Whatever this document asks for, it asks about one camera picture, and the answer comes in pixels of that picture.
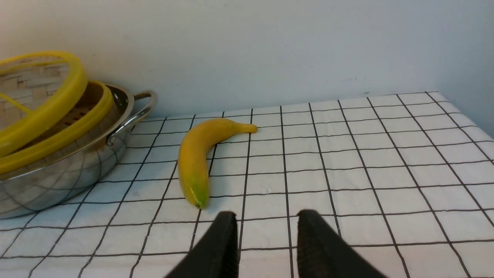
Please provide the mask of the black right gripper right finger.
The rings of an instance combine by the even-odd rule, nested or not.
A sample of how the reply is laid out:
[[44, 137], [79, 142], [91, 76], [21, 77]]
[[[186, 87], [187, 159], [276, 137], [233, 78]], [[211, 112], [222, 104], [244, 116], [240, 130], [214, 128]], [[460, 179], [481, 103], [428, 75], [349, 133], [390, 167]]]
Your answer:
[[300, 278], [384, 278], [349, 246], [316, 210], [298, 213]]

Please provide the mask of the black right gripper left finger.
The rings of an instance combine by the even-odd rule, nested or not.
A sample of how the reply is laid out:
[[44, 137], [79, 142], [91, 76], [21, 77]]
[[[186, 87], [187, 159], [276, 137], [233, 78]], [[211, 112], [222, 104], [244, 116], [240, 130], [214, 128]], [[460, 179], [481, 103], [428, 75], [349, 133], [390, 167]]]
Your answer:
[[239, 276], [236, 214], [222, 211], [193, 249], [167, 278], [237, 278]]

